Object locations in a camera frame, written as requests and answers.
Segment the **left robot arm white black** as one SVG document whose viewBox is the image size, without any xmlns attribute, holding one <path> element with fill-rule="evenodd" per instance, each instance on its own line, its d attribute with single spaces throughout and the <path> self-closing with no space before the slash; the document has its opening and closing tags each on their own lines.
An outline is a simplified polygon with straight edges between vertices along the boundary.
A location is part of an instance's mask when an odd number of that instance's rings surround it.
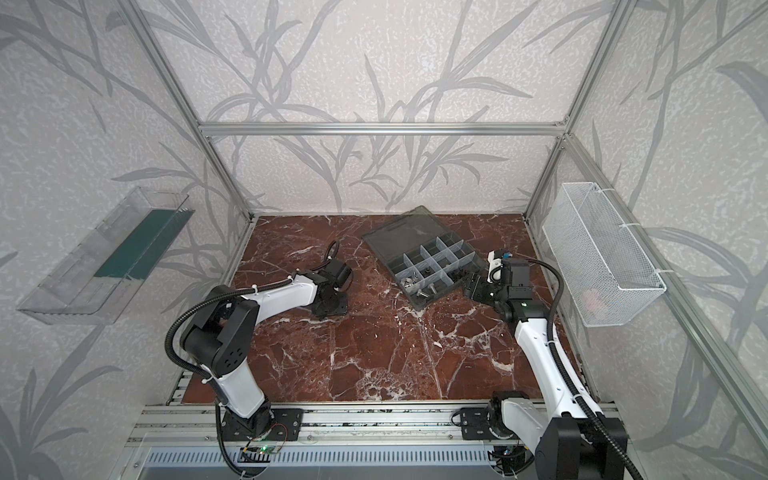
<svg viewBox="0 0 768 480">
<path fill-rule="evenodd" d="M 346 314 L 352 276 L 346 263 L 327 259 L 272 284 L 217 286 L 174 321 L 166 335 L 166 355 L 210 384 L 228 413 L 262 430 L 271 414 L 269 401 L 247 361 L 256 327 L 299 307 L 309 308 L 319 319 Z"/>
</svg>

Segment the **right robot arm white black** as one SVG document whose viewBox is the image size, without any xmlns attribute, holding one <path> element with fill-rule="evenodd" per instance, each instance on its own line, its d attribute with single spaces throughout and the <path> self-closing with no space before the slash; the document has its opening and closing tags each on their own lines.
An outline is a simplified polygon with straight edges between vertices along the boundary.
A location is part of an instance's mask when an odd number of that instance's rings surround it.
<svg viewBox="0 0 768 480">
<path fill-rule="evenodd" d="M 533 297 L 534 265 L 557 280 L 550 307 Z M 487 273 L 475 274 L 465 287 L 466 297 L 491 306 L 513 333 L 545 404 L 539 410 L 522 392 L 494 393 L 486 424 L 499 443 L 488 451 L 489 460 L 503 477 L 533 468 L 540 479 L 639 479 L 622 421 L 604 414 L 564 352 L 555 326 L 563 291 L 564 279 L 556 268 L 504 250 L 490 252 Z"/>
</svg>

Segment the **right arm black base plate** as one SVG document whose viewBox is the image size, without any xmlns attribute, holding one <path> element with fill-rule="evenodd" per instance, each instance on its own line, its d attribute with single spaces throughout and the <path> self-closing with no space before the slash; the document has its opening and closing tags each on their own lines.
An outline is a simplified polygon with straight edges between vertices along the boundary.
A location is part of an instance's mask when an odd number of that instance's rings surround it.
<svg viewBox="0 0 768 480">
<path fill-rule="evenodd" d="M 492 432 L 488 407 L 464 407 L 452 417 L 461 430 L 465 441 L 493 441 L 498 437 Z"/>
</svg>

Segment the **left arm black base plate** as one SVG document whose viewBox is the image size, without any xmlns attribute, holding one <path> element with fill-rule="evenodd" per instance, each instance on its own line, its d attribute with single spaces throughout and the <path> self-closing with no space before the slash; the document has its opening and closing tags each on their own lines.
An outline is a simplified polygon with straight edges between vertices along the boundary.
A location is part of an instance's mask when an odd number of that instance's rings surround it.
<svg viewBox="0 0 768 480">
<path fill-rule="evenodd" d="M 300 408 L 276 408 L 258 433 L 228 410 L 221 419 L 222 435 L 225 442 L 245 440 L 266 440 L 274 442 L 295 442 L 302 428 L 304 410 Z"/>
</svg>

